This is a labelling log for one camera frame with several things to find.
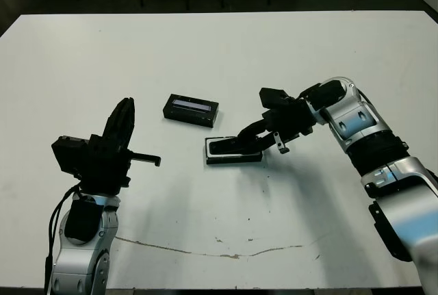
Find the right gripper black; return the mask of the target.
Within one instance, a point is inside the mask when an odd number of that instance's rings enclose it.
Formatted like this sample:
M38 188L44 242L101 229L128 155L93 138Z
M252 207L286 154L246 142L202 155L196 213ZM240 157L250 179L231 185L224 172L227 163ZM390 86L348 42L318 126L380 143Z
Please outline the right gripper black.
M249 140L247 149L267 149L276 145L284 154L289 152L285 145L287 142L297 138L299 133L308 135L313 132L316 119L304 99L279 97L262 100L261 103L267 109L262 114L263 120L251 123L237 135L239 140ZM268 134L258 136L266 130Z

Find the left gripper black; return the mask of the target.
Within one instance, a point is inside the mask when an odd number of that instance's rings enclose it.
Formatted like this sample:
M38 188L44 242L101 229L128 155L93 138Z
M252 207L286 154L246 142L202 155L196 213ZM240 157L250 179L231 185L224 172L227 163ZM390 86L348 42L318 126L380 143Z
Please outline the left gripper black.
M158 167L161 157L135 153L129 142L135 123L133 98L122 99L107 119L103 135L91 135L80 165L80 187L90 194L119 194L129 187L127 176L133 160Z

